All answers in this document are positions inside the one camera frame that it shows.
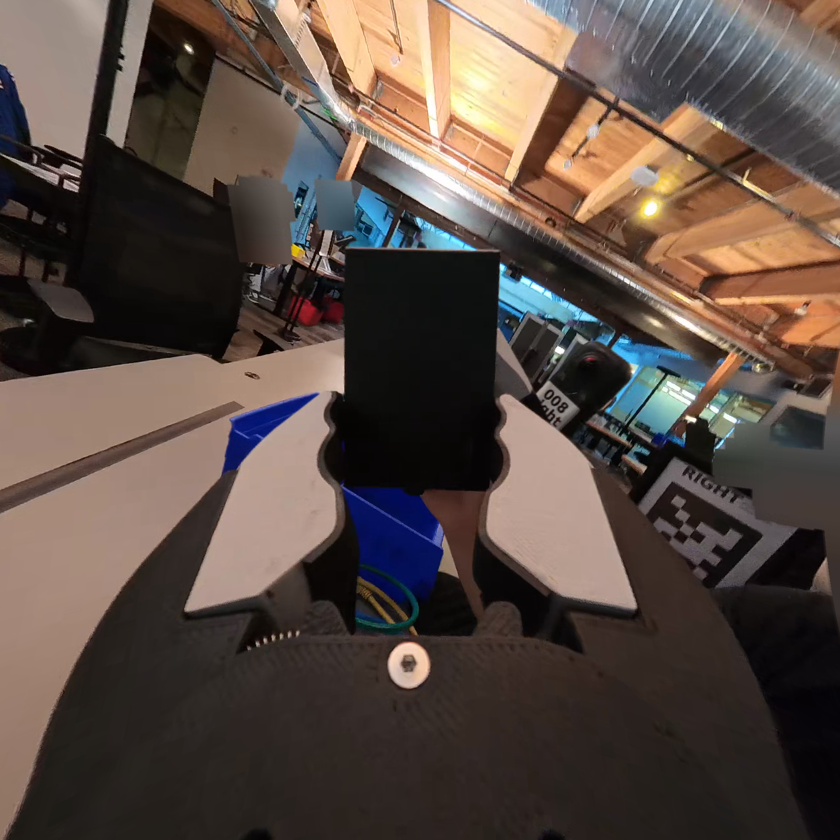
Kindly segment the large round silver duct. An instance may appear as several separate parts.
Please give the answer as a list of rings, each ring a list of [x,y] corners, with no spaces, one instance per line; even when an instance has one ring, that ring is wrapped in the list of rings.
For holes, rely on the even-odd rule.
[[[838,41],[770,1],[536,1],[573,30],[568,67],[660,124],[683,104],[833,193]]]

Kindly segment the grey monitor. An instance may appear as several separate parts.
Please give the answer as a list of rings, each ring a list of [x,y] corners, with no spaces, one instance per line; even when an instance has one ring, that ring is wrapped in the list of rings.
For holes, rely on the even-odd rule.
[[[511,350],[528,380],[533,383],[553,356],[559,331],[533,312],[524,313],[510,340]]]
[[[553,349],[552,364],[562,362],[567,353],[590,341],[591,338],[586,324],[577,321],[571,322],[566,326],[560,340]]]

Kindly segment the blue jacket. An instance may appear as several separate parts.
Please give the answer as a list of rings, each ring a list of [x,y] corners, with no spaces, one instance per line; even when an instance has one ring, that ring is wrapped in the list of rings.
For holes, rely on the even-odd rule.
[[[28,119],[15,78],[1,65],[1,154],[19,161],[30,161],[31,137]]]

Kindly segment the black mesh office chair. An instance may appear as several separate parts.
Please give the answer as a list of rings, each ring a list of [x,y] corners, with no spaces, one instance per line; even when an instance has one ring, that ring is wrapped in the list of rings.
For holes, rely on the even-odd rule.
[[[227,206],[96,139],[66,276],[91,308],[93,338],[219,361],[237,330],[244,274]]]

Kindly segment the black network switch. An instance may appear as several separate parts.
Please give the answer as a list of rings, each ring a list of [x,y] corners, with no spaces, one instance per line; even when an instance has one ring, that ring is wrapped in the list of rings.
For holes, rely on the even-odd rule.
[[[352,487],[486,490],[500,255],[350,248],[340,433]]]

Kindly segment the blue plastic bin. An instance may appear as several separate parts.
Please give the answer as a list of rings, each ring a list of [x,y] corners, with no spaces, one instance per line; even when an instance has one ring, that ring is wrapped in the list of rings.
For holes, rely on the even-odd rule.
[[[245,457],[317,393],[241,413],[230,420],[223,472]],[[342,486],[360,546],[360,561],[388,573],[425,602],[443,558],[444,531],[420,497],[393,488]]]

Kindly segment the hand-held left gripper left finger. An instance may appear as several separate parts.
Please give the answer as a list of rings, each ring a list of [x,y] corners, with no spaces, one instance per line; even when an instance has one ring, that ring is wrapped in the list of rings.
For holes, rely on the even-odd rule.
[[[279,631],[331,604],[355,632],[360,552],[335,470],[338,392],[321,392],[255,446],[184,517],[196,560],[184,616],[252,613]]]

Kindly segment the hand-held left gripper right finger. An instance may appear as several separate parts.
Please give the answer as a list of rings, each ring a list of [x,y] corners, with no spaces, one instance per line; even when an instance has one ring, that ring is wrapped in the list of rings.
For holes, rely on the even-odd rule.
[[[637,600],[588,459],[541,415],[498,397],[501,454],[478,519],[478,544],[539,595],[632,618]]]

